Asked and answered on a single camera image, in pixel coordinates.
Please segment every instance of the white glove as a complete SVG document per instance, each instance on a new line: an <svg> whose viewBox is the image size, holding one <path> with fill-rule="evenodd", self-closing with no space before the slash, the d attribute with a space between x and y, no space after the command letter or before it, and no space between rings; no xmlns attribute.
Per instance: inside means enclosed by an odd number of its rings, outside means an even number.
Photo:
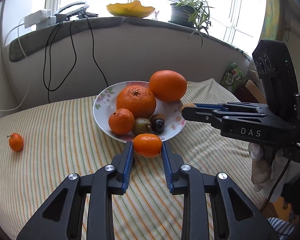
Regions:
<svg viewBox="0 0 300 240"><path fill-rule="evenodd" d="M268 197L273 185L275 184L277 178L280 176L288 160L282 157L282 150L279 149L270 167L269 163L267 163L263 158L264 149L261 145L249 143L248 149L249 154L252 158L251 181L254 184L254 190L256 192L262 190L265 196ZM300 163L291 161L287 171L274 190L270 202L274 203L277 201L282 192L284 184L293 183L299 177Z"/></svg>

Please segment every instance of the white plate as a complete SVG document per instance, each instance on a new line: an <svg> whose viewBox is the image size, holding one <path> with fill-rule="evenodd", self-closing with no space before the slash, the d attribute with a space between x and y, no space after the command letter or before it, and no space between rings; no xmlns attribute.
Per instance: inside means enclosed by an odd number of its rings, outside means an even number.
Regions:
<svg viewBox="0 0 300 240"><path fill-rule="evenodd" d="M140 85L149 87L148 82L143 81L127 81L112 85L103 90L96 98L93 104L93 116L97 125L103 132L117 141L126 143L132 141L135 136L132 132L127 135L115 135L109 127L108 120L110 115L116 110L117 95L127 86ZM163 114L165 116L165 130L163 133L158 134L162 141L166 141L176 136L183 129L186 121L181 116L182 102L176 101L172 103L165 103L157 101L157 107L154 114Z"/></svg>

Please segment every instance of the camera lens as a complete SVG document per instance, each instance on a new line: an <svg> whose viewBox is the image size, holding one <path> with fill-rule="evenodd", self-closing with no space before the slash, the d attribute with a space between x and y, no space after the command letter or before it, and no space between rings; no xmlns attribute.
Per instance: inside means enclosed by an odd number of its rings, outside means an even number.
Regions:
<svg viewBox="0 0 300 240"><path fill-rule="evenodd" d="M260 73L260 66L259 66L259 63L258 62L254 62L255 64L256 64L256 69L257 69L257 71L258 71L258 73Z"/></svg>
<svg viewBox="0 0 300 240"><path fill-rule="evenodd" d="M260 65L260 69L263 73L266 72L266 69L265 69L265 65L263 64L263 61L261 59L261 57L259 58L259 65Z"/></svg>
<svg viewBox="0 0 300 240"><path fill-rule="evenodd" d="M265 58L265 65L267 67L268 70L271 69L271 65L270 65L270 61L269 61L269 58L266 54L264 54L264 58Z"/></svg>

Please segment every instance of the small mandarin orange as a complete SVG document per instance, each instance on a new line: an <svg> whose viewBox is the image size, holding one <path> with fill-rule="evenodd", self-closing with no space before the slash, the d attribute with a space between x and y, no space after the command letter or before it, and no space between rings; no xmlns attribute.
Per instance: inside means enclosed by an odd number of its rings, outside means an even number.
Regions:
<svg viewBox="0 0 300 240"><path fill-rule="evenodd" d="M108 123L114 134L125 135L132 130L134 117L128 109L121 108L111 114Z"/></svg>
<svg viewBox="0 0 300 240"><path fill-rule="evenodd" d="M160 154L162 141L159 136L151 133L137 135L133 140L134 150L143 157L156 157Z"/></svg>
<svg viewBox="0 0 300 240"><path fill-rule="evenodd" d="M13 133L12 135L8 135L9 137L9 146L12 151L19 152L23 149L23 138L18 133Z"/></svg>

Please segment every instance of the striped tablecloth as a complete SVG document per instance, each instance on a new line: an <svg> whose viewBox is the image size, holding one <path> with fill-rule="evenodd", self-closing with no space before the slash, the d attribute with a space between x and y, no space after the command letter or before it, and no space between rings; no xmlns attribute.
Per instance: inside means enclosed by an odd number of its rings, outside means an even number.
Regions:
<svg viewBox="0 0 300 240"><path fill-rule="evenodd" d="M96 97L52 103L3 117L0 120L0 225L11 239L70 173L94 173L111 163L124 144L105 135L96 125L92 106ZM188 83L183 103L237 101L213 79ZM6 136L23 136L21 153L10 150ZM209 124L187 122L170 140L185 163L215 175L224 171L260 207L264 195L253 191L248 143L223 138ZM83 219L86 239L89 197ZM161 157L136 156L129 189L113 197L116 239L179 239L183 196L172 196L165 184ZM213 239L209 209L210 238Z"/></svg>

